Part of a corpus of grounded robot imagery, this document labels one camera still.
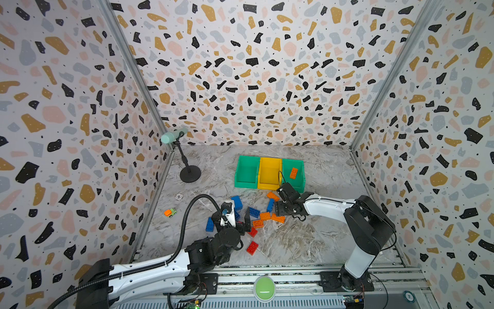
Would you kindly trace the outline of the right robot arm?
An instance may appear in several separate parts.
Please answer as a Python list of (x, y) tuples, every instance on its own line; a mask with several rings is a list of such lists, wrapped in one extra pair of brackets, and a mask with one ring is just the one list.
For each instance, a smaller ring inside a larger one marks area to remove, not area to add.
[(395, 235), (395, 224), (365, 195), (355, 200), (341, 200), (315, 193), (299, 193), (291, 184), (277, 189), (280, 201), (275, 202), (277, 216), (291, 216), (305, 221), (308, 216), (320, 216), (345, 223), (355, 248), (342, 268), (320, 273), (319, 285), (324, 292), (372, 292), (369, 268), (385, 245)]

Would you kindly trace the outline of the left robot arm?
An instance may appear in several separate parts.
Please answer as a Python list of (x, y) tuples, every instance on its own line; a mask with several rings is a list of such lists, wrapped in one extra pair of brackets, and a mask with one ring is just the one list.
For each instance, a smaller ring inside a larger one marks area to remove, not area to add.
[(213, 237), (197, 240), (177, 254), (125, 265), (112, 265), (109, 259), (96, 262), (79, 280), (83, 289), (77, 292), (76, 308), (115, 308), (144, 296), (185, 295), (197, 289), (213, 294), (209, 272), (243, 248), (241, 237), (252, 230), (252, 223), (250, 215), (240, 217), (232, 200), (221, 205), (212, 222), (217, 228)]

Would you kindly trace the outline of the orange lego brick top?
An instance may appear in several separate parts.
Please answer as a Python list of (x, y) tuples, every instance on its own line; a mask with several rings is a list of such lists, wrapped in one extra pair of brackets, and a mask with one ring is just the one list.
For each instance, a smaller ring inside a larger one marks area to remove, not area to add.
[(278, 202), (280, 200), (280, 198), (273, 192), (269, 192), (266, 196), (269, 199), (273, 199), (275, 202)]

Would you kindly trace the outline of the orange lego brick low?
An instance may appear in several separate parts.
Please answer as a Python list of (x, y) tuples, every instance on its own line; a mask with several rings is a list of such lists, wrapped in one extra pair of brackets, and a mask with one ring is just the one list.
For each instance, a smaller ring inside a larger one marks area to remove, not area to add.
[(272, 213), (271, 214), (271, 220), (276, 221), (280, 224), (284, 224), (286, 221), (286, 217), (285, 216), (277, 216), (275, 213)]
[(260, 229), (264, 227), (264, 221), (263, 220), (255, 220), (252, 221), (252, 227), (254, 229)]

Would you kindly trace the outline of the orange lego brick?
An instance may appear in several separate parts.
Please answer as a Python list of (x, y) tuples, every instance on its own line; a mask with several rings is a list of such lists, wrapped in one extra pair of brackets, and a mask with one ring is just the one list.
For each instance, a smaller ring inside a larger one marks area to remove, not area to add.
[(280, 198), (273, 192), (269, 192), (266, 196), (269, 199), (273, 199), (275, 202), (278, 202), (280, 200)]
[(297, 168), (292, 168), (289, 178), (292, 180), (296, 180), (298, 174), (299, 174), (299, 170)]

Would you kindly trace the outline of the blue lego brick slim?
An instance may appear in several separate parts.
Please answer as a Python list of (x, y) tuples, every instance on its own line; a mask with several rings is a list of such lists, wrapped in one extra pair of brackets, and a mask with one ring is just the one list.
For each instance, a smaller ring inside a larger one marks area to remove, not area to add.
[(275, 200), (273, 198), (270, 198), (270, 201), (268, 203), (268, 207), (267, 207), (267, 212), (272, 212), (273, 211), (273, 208), (274, 208), (274, 203), (275, 203)]

